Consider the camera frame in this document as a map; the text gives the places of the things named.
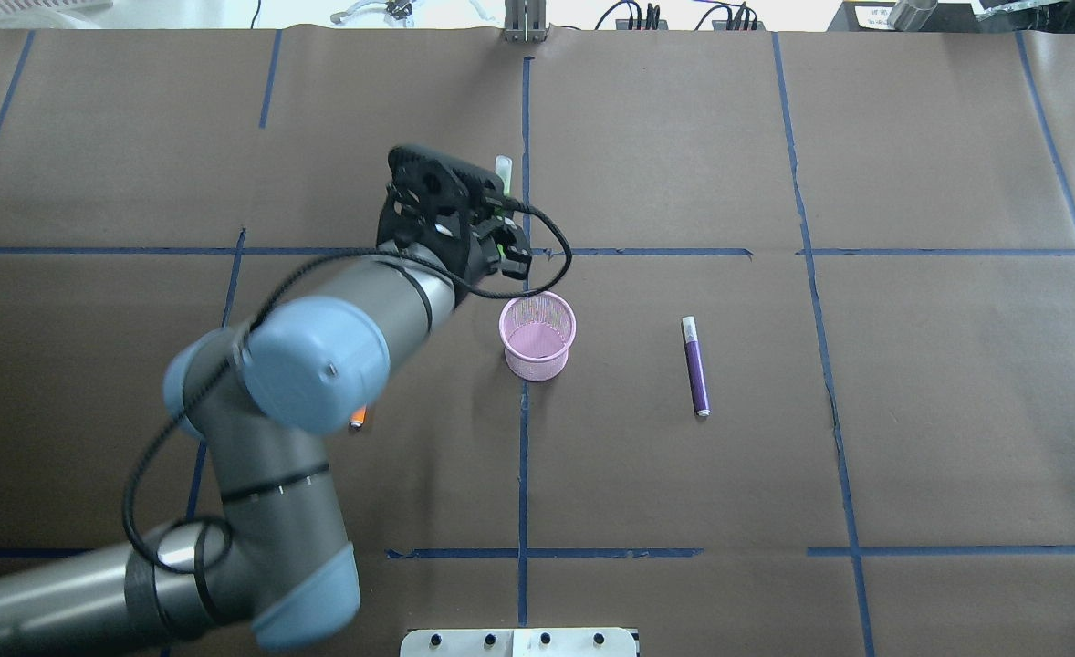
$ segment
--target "black cable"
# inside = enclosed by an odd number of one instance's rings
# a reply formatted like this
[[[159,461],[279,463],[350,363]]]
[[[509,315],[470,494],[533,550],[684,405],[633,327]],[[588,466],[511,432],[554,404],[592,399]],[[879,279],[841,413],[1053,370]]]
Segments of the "black cable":
[[[217,603],[213,602],[213,595],[209,591],[209,579],[204,576],[204,570],[209,568],[209,565],[204,562],[204,537],[209,535],[209,530],[213,527],[212,523],[205,524],[197,533],[197,544],[192,547],[192,583],[197,585],[197,596],[201,600],[204,611],[213,618],[213,623],[229,625],[232,623],[232,617],[221,612]],[[221,547],[221,554],[225,554],[225,547]]]
[[[741,29],[741,20],[743,20],[743,18],[745,18],[745,17],[746,17],[746,14],[745,14],[745,4],[741,4],[736,9],[736,15],[733,16],[733,19],[731,22],[727,22],[727,24],[725,24],[725,29],[726,30],[740,30]]]
[[[710,0],[698,0],[698,1],[700,1],[701,3],[707,3]],[[749,8],[749,5],[747,5],[746,3],[739,3],[739,4],[716,3],[713,5],[712,9],[708,9],[707,12],[704,12],[703,16],[700,18],[700,22],[696,24],[696,28],[692,29],[691,31],[696,32],[701,27],[703,27],[703,22],[707,20],[708,16],[711,16],[712,13],[716,12],[718,9],[725,9],[725,11],[728,12],[728,20],[725,22],[726,30],[740,30],[742,29],[742,27],[745,30],[756,29],[756,25],[758,25],[758,14],[756,14],[754,9]],[[736,9],[735,16],[733,16],[733,9]]]
[[[713,14],[713,12],[716,12],[718,9],[725,9],[725,11],[728,12],[728,22],[725,25],[726,26],[730,25],[731,22],[733,22],[733,5],[721,3],[721,4],[714,5],[713,9],[708,9],[707,12],[704,12],[704,14],[702,16],[700,16],[700,22],[698,22],[698,24],[696,24],[696,29],[692,29],[691,31],[692,32],[699,32],[699,29],[701,27],[703,27],[703,22],[707,20],[708,16],[711,16]]]
[[[453,274],[449,270],[434,265],[434,262],[427,261],[425,258],[420,258],[412,254],[402,253],[402,251],[385,251],[374,248],[339,249],[336,253],[313,258],[309,262],[303,262],[303,266],[287,275],[287,277],[280,283],[277,287],[275,287],[269,298],[267,298],[266,303],[262,304],[262,308],[258,311],[257,316],[255,316],[254,320],[250,322],[249,328],[246,329],[245,335],[243,335],[242,340],[249,340],[250,333],[253,333],[258,326],[261,326],[262,322],[266,322],[267,317],[270,316],[270,313],[274,312],[274,308],[277,306],[278,300],[282,299],[282,297],[290,290],[290,287],[295,286],[295,283],[299,282],[303,275],[307,275],[311,271],[316,270],[324,265],[328,265],[328,262],[335,262],[349,257],[379,255],[403,259],[403,261],[415,262],[415,265],[434,271],[436,274],[441,274],[443,278],[453,283],[454,286],[463,288],[463,290],[467,290],[468,294],[486,299],[518,299],[538,296],[542,292],[550,290],[550,288],[554,288],[554,286],[556,286],[556,284],[564,277],[567,271],[570,271],[571,269],[571,261],[574,259],[574,253],[571,251],[570,242],[567,242],[565,237],[563,235],[562,230],[558,228],[558,225],[554,224],[554,220],[550,220],[549,216],[546,216],[546,213],[541,212],[540,209],[533,208],[533,205],[517,199],[505,199],[504,208],[508,209],[508,211],[536,216],[538,220],[541,220],[542,225],[545,225],[546,229],[549,229],[549,232],[553,233],[555,240],[558,241],[558,245],[561,246],[562,253],[565,255],[565,259],[562,261],[562,268],[559,269],[558,273],[555,274],[554,277],[547,283],[542,284],[542,286],[521,292],[489,292],[476,287],[474,283],[470,283],[462,277],[459,277],[459,275]],[[196,394],[184,403],[182,411],[180,411],[180,413],[175,416],[169,418],[169,422],[163,425],[160,431],[157,432],[157,435],[153,438],[153,441],[150,441],[148,446],[144,449],[144,453],[141,454],[140,460],[137,461],[135,467],[132,469],[132,474],[128,477],[128,484],[125,484],[124,487],[124,500],[121,500],[120,504],[121,520],[124,520],[124,537],[128,538],[128,542],[132,545],[132,549],[135,551],[137,554],[140,554],[144,560],[157,567],[157,569],[170,571],[170,573],[195,576],[200,573],[200,579],[203,580],[205,570],[213,569],[213,567],[219,565],[220,561],[228,556],[229,545],[232,545],[232,528],[229,527],[229,524],[225,520],[225,518],[217,518],[217,516],[213,515],[199,515],[195,516],[195,518],[174,522],[166,529],[163,535],[167,535],[172,531],[172,529],[184,527],[184,525],[202,525],[201,532],[198,534],[198,540],[202,544],[199,548],[201,563],[197,565],[198,557],[195,556],[195,569],[192,570],[184,570],[178,569],[178,567],[175,566],[170,566],[161,560],[157,547],[155,547],[155,545],[149,545],[148,541],[142,537],[140,529],[135,527],[135,491],[140,489],[141,480],[144,479],[144,473],[147,472],[148,466],[153,462],[153,459],[157,456],[157,453],[160,452],[160,448],[162,448],[167,440],[169,440],[169,437],[171,437],[176,428],[178,428],[180,424],[182,424],[182,419],[190,415],[192,411],[195,411],[195,409],[199,406],[205,398],[207,398],[209,392],[213,391],[213,387],[216,387],[217,383],[220,383],[220,380],[224,379],[229,372],[230,367],[232,367],[232,363],[230,363],[229,360],[226,360],[217,366],[214,373],[209,375],[209,379],[201,384],[201,387],[198,388]],[[213,561],[204,563],[203,542],[209,527],[217,527],[220,530],[221,535],[225,537],[225,545],[220,548],[220,553],[217,554],[217,557],[213,558]]]
[[[636,3],[636,1],[634,0],[618,0],[617,3],[612,4],[612,8],[607,9],[607,12],[605,12],[599,18],[599,24],[594,25],[594,29],[601,28],[601,26],[603,26],[603,22],[607,19],[607,16],[610,16],[610,14],[612,14],[612,12],[614,12],[615,9],[621,8],[622,4],[628,5],[628,11],[630,11],[632,14],[632,16],[628,18],[628,24],[626,24],[626,28],[634,29],[634,24],[636,24],[636,18],[634,18],[634,14],[636,12],[639,16],[637,17],[639,25],[643,25],[643,8],[641,8],[641,5],[639,5],[639,3]]]

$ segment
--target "metal bracket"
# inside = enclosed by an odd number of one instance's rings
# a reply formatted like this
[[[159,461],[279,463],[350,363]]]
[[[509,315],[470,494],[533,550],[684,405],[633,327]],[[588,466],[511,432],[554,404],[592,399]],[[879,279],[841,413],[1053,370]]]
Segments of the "metal bracket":
[[[728,22],[712,22],[712,29],[714,32],[765,32],[764,22],[756,22],[756,27],[754,29],[733,29],[726,30],[725,27],[728,26]]]
[[[614,18],[614,29],[616,29],[617,32],[628,32],[629,28],[626,26],[628,22],[629,22],[628,18]],[[656,25],[656,29],[659,30],[671,29],[668,28],[668,18],[659,18],[658,25]],[[647,28],[645,30],[639,30],[639,32],[654,32],[654,30]]]
[[[504,0],[504,40],[541,43],[548,37],[546,0]]]
[[[413,630],[400,657],[637,657],[639,631],[626,628]]]

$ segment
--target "pink mesh pen holder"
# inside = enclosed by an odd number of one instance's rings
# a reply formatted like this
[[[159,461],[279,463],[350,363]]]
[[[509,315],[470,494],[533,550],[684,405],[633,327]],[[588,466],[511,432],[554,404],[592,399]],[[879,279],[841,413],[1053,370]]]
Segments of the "pink mesh pen holder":
[[[574,311],[553,292],[513,299],[498,322],[504,362],[526,382],[554,379],[565,367],[574,344]]]

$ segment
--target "table surface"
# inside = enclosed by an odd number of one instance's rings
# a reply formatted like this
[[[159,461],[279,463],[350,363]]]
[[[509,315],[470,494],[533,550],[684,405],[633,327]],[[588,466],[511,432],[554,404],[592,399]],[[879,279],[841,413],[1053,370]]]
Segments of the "table surface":
[[[398,142],[513,155],[577,341],[520,383],[471,299],[328,438],[364,600],[305,654],[1075,654],[1075,37],[1037,33],[0,32],[0,574],[121,540],[171,357],[370,244]],[[145,523],[212,479],[174,438]]]

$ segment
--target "orange marker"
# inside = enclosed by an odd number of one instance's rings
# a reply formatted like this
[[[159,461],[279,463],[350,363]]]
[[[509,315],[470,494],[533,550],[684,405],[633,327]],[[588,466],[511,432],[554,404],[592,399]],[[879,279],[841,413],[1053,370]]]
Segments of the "orange marker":
[[[359,406],[359,411],[350,414],[350,430],[362,429],[363,422],[367,422],[367,406]]]

